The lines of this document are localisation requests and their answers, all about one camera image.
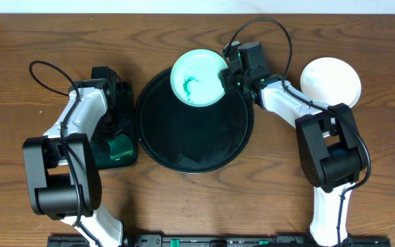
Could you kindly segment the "green yellow scrub sponge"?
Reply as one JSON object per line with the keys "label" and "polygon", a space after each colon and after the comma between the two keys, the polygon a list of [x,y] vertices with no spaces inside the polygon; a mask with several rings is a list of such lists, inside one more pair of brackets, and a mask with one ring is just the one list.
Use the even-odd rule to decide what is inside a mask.
{"label": "green yellow scrub sponge", "polygon": [[107,139],[106,143],[110,148],[110,158],[114,161],[132,156],[134,153],[132,141],[125,134],[120,134],[114,138]]}

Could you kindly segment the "pale green plate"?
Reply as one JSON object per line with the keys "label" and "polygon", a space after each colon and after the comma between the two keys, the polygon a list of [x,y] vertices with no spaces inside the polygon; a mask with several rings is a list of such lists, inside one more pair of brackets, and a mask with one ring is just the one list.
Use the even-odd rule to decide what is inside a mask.
{"label": "pale green plate", "polygon": [[171,69],[173,94],[189,106],[210,106],[225,95],[219,73],[227,68],[226,61],[214,51],[188,51],[177,59]]}

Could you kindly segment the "white plate smeared green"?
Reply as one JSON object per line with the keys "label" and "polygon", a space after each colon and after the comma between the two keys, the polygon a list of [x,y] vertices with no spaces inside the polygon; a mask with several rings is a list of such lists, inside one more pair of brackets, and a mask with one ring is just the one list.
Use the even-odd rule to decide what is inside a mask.
{"label": "white plate smeared green", "polygon": [[323,57],[310,62],[300,76],[302,92],[329,105],[344,103],[353,107],[361,96],[361,80],[345,61]]}

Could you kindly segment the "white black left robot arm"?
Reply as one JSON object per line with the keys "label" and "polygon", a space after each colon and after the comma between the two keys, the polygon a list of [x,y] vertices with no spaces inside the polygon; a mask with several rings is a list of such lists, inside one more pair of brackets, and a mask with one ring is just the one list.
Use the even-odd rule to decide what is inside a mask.
{"label": "white black left robot arm", "polygon": [[132,90],[116,75],[73,82],[68,104],[22,151],[34,213],[72,226],[89,246],[131,246],[102,200],[102,169],[135,163]]}

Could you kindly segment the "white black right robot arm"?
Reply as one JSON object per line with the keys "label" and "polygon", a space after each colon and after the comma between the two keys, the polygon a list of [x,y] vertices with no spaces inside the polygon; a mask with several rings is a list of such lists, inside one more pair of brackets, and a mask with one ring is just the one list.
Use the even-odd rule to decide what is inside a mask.
{"label": "white black right robot arm", "polygon": [[317,58],[304,68],[296,89],[271,74],[262,49],[238,47],[222,54],[229,62],[220,73],[223,87],[253,96],[262,109],[295,128],[301,168],[313,185],[309,232],[319,246],[342,245],[348,198],[365,182],[360,172],[371,166],[351,110],[361,95],[357,72],[338,58]]}

